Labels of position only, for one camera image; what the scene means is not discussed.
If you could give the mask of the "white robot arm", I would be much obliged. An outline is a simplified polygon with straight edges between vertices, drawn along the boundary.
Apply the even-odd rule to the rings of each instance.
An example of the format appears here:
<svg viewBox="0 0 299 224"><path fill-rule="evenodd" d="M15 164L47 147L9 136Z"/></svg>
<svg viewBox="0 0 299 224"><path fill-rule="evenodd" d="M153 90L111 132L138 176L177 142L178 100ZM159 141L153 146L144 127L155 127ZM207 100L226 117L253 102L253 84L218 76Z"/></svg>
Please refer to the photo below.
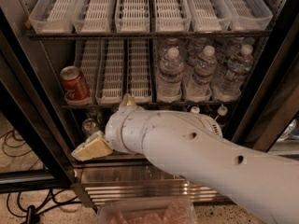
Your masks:
<svg viewBox="0 0 299 224"><path fill-rule="evenodd" d="M72 156L141 154L158 169L216 190L267 224L299 224L299 161L242 147L203 114L146 110L126 94L106 129Z"/></svg>

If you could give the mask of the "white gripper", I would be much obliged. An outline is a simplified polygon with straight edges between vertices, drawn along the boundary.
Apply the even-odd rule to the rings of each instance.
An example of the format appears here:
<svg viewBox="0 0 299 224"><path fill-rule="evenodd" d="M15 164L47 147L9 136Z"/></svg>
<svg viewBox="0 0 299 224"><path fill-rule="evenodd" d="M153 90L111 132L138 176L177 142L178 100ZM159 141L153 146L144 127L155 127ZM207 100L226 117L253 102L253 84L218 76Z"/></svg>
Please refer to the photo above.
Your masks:
<svg viewBox="0 0 299 224"><path fill-rule="evenodd" d="M142 111L142 108L136 106L135 98L130 93L125 93L119 110L107 122L105 134L101 131L93 133L71 155L77 161L88 161L108 156L113 149L122 153L136 154L131 144L131 141L137 140L134 131L141 128L140 122L133 116L136 111Z"/></svg>

